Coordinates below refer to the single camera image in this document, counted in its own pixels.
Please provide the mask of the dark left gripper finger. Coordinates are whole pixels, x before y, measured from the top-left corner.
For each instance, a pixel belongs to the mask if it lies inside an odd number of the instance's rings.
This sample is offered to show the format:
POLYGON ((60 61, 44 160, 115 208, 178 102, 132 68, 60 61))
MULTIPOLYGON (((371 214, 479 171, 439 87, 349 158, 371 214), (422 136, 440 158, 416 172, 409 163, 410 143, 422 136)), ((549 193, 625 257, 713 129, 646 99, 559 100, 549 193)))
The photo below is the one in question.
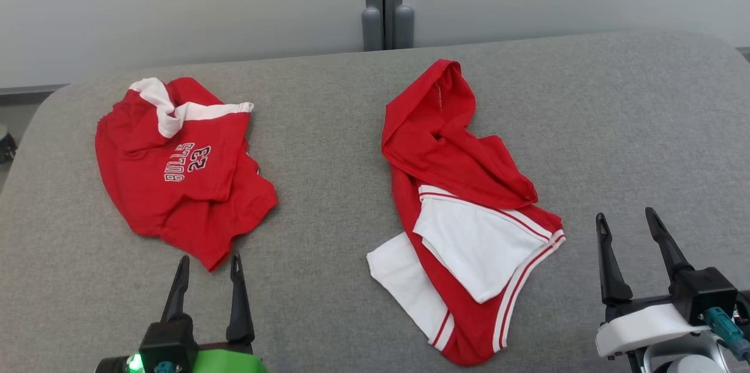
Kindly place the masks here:
POLYGON ((184 312, 185 293, 189 288, 190 258, 184 255, 178 264, 176 274, 172 279, 171 290, 168 293, 161 322, 176 322, 192 319, 184 312))
POLYGON ((227 327, 227 341, 230 343, 252 343, 255 339, 254 323, 247 296, 246 278, 241 256, 233 251, 230 258, 230 280, 233 284, 232 307, 227 327))

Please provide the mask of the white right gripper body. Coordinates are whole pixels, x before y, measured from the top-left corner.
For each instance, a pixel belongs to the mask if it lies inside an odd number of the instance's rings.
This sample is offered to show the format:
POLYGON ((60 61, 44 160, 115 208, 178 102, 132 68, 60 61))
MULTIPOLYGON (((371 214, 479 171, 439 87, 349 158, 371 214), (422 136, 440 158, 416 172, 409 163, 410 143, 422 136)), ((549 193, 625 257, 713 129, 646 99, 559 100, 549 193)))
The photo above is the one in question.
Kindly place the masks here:
POLYGON ((640 299, 603 298, 605 320, 598 327, 598 356, 616 359, 711 359, 709 327, 683 318, 670 296, 640 299))

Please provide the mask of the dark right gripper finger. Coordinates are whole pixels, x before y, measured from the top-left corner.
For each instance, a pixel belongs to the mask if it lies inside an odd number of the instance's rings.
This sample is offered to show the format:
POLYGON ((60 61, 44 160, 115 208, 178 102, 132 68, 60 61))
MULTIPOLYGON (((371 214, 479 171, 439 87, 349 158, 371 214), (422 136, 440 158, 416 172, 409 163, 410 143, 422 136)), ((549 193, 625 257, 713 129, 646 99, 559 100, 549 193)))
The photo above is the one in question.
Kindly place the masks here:
POLYGON ((670 283, 677 282, 677 274, 683 270, 693 271, 694 267, 687 261, 667 227, 653 207, 645 208, 646 221, 651 237, 659 246, 670 283))
POLYGON ((612 234, 604 213, 595 219, 598 250, 598 272, 602 302, 606 306, 629 303, 633 292, 626 284, 612 250, 612 234))

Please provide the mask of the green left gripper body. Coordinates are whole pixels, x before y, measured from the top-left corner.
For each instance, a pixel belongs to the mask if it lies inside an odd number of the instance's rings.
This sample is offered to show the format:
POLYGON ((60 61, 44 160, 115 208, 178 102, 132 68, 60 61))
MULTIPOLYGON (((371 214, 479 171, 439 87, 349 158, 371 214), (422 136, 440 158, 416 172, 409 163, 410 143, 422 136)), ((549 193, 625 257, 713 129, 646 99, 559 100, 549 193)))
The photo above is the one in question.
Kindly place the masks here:
POLYGON ((268 372, 251 342, 216 342, 199 346, 192 372, 268 372))

